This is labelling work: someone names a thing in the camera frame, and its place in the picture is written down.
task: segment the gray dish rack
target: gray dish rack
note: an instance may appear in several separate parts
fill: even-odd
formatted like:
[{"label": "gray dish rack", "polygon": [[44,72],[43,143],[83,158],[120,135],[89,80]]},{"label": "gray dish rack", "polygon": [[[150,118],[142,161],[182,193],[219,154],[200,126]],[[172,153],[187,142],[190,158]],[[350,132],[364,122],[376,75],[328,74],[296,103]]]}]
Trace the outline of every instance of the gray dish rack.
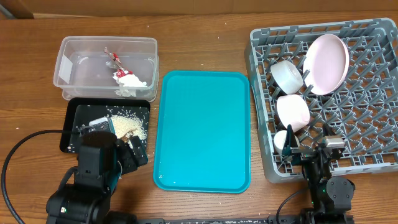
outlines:
[{"label": "gray dish rack", "polygon": [[343,157],[331,164],[333,175],[398,170],[398,30],[390,19],[332,22],[255,29],[244,52],[249,81],[256,102],[262,165],[270,182],[302,179],[274,151],[273,137],[281,128],[275,115],[280,92],[270,66],[281,60],[303,71],[305,54],[323,34],[337,35],[349,51],[344,83],[333,93],[318,96],[312,86],[297,93],[310,108],[311,120],[296,133],[300,147],[313,148],[321,140],[322,123],[328,123],[346,142]]}]

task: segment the pink cup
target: pink cup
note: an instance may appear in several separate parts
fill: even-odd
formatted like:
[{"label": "pink cup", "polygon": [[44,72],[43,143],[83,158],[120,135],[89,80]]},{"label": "pink cup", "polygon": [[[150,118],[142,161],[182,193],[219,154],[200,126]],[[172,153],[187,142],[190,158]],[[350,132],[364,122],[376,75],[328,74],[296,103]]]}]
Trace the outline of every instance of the pink cup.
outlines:
[{"label": "pink cup", "polygon": [[292,125],[294,132],[310,122],[310,110],[306,102],[296,94],[280,96],[276,101],[276,110],[280,122],[287,128]]}]

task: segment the black tray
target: black tray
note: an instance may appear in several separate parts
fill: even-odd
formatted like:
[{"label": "black tray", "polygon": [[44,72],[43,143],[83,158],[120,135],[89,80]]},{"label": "black tray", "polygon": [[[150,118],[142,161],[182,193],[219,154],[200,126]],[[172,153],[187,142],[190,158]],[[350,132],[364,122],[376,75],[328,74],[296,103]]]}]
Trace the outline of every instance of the black tray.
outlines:
[{"label": "black tray", "polygon": [[[146,100],[126,100],[126,99],[101,99],[101,98],[73,98],[69,101],[63,130],[77,131],[82,124],[94,119],[111,115],[117,115],[121,110],[131,110],[132,113],[143,120],[144,129],[148,130],[150,104]],[[78,146],[75,150],[68,150],[71,141],[78,138],[77,135],[61,135],[60,150],[62,152],[78,153]],[[142,141],[142,146],[146,149],[146,140]]]}]

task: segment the pink plate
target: pink plate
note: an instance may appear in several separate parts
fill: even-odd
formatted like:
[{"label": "pink plate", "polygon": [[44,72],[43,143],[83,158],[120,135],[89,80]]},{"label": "pink plate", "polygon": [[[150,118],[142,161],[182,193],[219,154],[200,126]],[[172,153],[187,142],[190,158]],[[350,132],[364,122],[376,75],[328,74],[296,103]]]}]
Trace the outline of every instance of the pink plate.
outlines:
[{"label": "pink plate", "polygon": [[304,61],[303,72],[310,73],[305,78],[306,86],[313,85],[312,93],[325,95],[337,89],[344,81],[349,55],[347,46],[333,34],[325,34],[310,46]]}]

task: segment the transparent plastic container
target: transparent plastic container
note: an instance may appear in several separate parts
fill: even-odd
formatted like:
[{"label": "transparent plastic container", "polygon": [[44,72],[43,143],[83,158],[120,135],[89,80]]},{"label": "transparent plastic container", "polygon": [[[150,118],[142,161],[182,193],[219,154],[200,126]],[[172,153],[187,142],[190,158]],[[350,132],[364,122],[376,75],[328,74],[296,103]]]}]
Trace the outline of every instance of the transparent plastic container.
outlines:
[{"label": "transparent plastic container", "polygon": [[116,69],[106,66],[112,61],[104,53],[105,47],[116,53],[123,65],[131,70],[147,87],[124,87],[136,96],[128,98],[154,101],[159,79],[157,41],[145,37],[66,37],[62,41],[55,64],[53,83],[62,88],[66,100],[73,97],[125,98],[113,79]]}]

